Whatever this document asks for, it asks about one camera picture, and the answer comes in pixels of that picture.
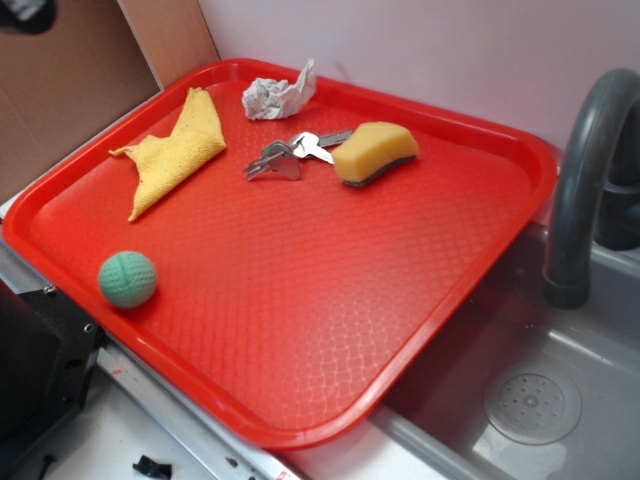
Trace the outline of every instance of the sink drain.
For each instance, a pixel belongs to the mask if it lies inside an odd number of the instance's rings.
[[[543,363],[519,363],[494,375],[484,392],[484,410],[505,437],[545,445],[578,423],[580,394],[566,375]]]

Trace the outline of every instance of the keys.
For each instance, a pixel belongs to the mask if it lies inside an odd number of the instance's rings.
[[[351,130],[333,133],[318,137],[310,132],[303,132],[290,141],[293,148],[293,154],[298,158],[316,157],[333,165],[333,157],[325,150],[328,147],[334,147],[344,143],[344,141],[353,133]]]
[[[279,172],[289,180],[298,180],[298,159],[302,158],[315,157],[333,165],[333,157],[326,148],[343,143],[351,133],[351,130],[345,130],[318,137],[310,132],[302,132],[294,136],[289,143],[277,140],[263,148],[262,157],[251,162],[243,170],[247,181],[267,171]]]
[[[289,180],[300,178],[300,163],[288,143],[274,142],[262,150],[262,155],[243,170],[248,182],[268,171],[279,172]]]

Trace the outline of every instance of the yellow cloth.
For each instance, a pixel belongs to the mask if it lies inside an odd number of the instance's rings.
[[[110,150],[126,153],[136,164],[140,183],[133,199],[132,222],[227,145],[209,92],[191,88],[171,135],[149,135],[138,145]]]

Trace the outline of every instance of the sponge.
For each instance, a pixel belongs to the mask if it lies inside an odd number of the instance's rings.
[[[418,143],[407,128],[389,122],[367,122],[358,126],[332,155],[342,181],[361,187],[418,153]]]
[[[135,308],[156,291],[158,276],[151,260],[138,252],[120,252],[109,258],[98,276],[100,290],[120,308]]]

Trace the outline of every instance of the gray faucet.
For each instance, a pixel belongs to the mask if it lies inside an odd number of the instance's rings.
[[[613,250],[640,246],[640,75],[624,68],[596,82],[569,138],[544,266],[550,305],[589,299],[594,239]]]

